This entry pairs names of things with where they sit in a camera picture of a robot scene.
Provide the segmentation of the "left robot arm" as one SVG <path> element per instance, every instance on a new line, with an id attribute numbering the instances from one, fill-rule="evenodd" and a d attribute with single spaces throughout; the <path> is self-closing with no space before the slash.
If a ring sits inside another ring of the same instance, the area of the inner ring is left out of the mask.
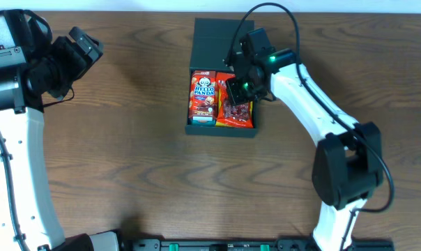
<path id="1" fill-rule="evenodd" d="M 0 250 L 120 249 L 114 230 L 64 234 L 43 150 L 43 94 L 65 102 L 102 54 L 102 43 L 79 27 L 54 38 L 34 12 L 0 10 Z"/>

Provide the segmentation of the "red Hacks candy bag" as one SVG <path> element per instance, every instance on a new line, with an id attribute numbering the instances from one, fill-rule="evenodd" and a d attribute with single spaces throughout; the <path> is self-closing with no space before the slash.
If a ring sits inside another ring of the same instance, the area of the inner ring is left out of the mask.
<path id="1" fill-rule="evenodd" d="M 218 114 L 215 125 L 217 127 L 228 128 L 253 128 L 252 102 L 242 105 L 232 105 L 230 103 L 226 81 L 234 77 L 230 73 L 217 73 L 218 94 Z"/>

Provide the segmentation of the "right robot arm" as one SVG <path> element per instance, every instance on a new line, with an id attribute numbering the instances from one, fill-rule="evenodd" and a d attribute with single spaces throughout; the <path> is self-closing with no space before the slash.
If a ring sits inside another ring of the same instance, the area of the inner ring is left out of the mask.
<path id="1" fill-rule="evenodd" d="M 360 213 L 386 210 L 365 206 L 388 176 L 377 126 L 359 123 L 336 106 L 292 50 L 231 52 L 224 62 L 236 76 L 227 82 L 232 103 L 272 94 L 294 113 L 316 146 L 312 183 L 321 199 L 319 221 L 307 240 L 287 239 L 277 249 L 393 250 L 390 241 L 352 237 Z"/>

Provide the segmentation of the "red Hello Panda box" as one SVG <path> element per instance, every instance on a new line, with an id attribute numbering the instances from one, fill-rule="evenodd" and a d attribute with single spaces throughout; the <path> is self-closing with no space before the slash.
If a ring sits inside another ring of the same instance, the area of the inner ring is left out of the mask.
<path id="1" fill-rule="evenodd" d="M 192 74 L 189 120 L 210 121 L 217 118 L 219 86 L 215 71 L 196 70 Z"/>

